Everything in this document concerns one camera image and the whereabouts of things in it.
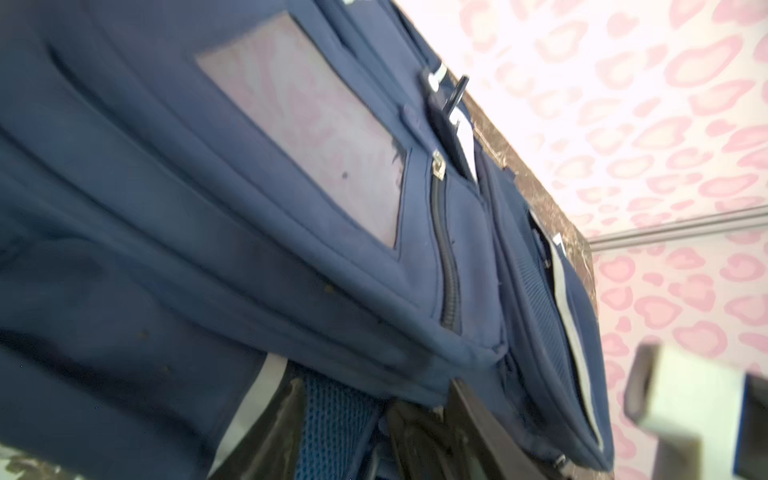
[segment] brown marble surface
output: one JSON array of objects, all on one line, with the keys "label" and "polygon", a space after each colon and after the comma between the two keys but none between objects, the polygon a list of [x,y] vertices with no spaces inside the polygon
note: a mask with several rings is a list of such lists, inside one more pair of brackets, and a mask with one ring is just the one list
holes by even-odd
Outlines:
[{"label": "brown marble surface", "polygon": [[598,302],[594,293],[594,273],[592,271],[592,252],[583,235],[566,218],[560,207],[552,200],[552,196],[534,176],[531,169],[523,163],[515,149],[507,139],[496,130],[493,123],[485,116],[482,109],[468,94],[464,102],[475,122],[475,137],[480,140],[499,167],[509,167],[517,175],[515,183],[520,193],[530,203],[536,215],[551,235],[560,233],[568,259],[573,264],[584,286],[587,288],[592,306],[597,311]]}]

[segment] reflective strip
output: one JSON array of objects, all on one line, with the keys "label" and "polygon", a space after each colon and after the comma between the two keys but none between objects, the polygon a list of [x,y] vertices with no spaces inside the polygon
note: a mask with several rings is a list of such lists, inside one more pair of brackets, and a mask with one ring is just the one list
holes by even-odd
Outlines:
[{"label": "reflective strip", "polygon": [[[547,231],[533,212],[531,212],[531,218],[536,222],[541,232]],[[563,270],[563,263],[562,260],[560,260],[560,255],[558,255],[557,247],[549,239],[549,236],[546,234],[542,236],[547,240],[549,252],[552,257],[554,303],[558,307],[558,312],[560,312],[565,336],[568,338],[568,345],[571,347],[571,355],[574,359],[574,365],[576,365],[576,376],[578,377],[579,389],[581,390],[581,401],[583,402],[584,411],[587,414],[589,426],[592,428],[592,432],[594,432],[594,437],[598,440],[598,448],[602,452],[604,448],[603,436],[600,434],[598,419],[594,414],[594,407],[592,406],[592,383],[589,379],[587,360],[584,357],[584,349],[581,346],[581,339],[576,330],[574,317],[571,315],[571,309],[568,307],[568,295],[565,291],[565,271]]]},{"label": "reflective strip", "polygon": [[217,468],[230,456],[243,437],[253,427],[256,421],[261,417],[262,412],[272,401],[272,397],[277,393],[280,382],[285,375],[288,359],[276,353],[268,353],[264,364],[259,371],[259,375],[248,389],[248,393],[243,397],[243,401],[232,417],[230,426],[224,433],[219,448],[216,450],[214,463],[210,467],[208,476],[210,477]]}]

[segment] zipper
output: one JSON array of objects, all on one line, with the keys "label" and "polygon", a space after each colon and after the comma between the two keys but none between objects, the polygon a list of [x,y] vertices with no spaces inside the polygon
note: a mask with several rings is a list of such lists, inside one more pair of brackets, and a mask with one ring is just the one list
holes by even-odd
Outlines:
[{"label": "zipper", "polygon": [[440,325],[454,333],[459,326],[458,271],[451,249],[451,239],[445,225],[445,158],[435,150],[432,152],[432,189],[429,206],[432,210],[432,225],[442,263],[443,296]]}]

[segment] wall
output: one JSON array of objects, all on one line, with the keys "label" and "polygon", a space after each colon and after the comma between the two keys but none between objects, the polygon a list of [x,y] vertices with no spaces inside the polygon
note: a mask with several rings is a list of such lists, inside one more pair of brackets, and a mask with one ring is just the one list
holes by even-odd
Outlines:
[{"label": "wall", "polygon": [[399,0],[587,237],[764,204],[766,0]]},{"label": "wall", "polygon": [[656,442],[621,413],[640,341],[768,373],[768,230],[595,255],[616,479],[648,478]]}]

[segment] black zipper teeth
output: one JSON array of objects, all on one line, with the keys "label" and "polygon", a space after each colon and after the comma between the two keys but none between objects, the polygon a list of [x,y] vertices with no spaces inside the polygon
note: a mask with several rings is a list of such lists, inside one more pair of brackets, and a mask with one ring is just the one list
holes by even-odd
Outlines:
[{"label": "black zipper teeth", "polygon": [[451,249],[448,229],[445,227],[445,181],[432,175],[430,195],[432,223],[435,227],[437,247],[440,251],[443,273],[442,319],[443,328],[458,333],[458,272]]}]

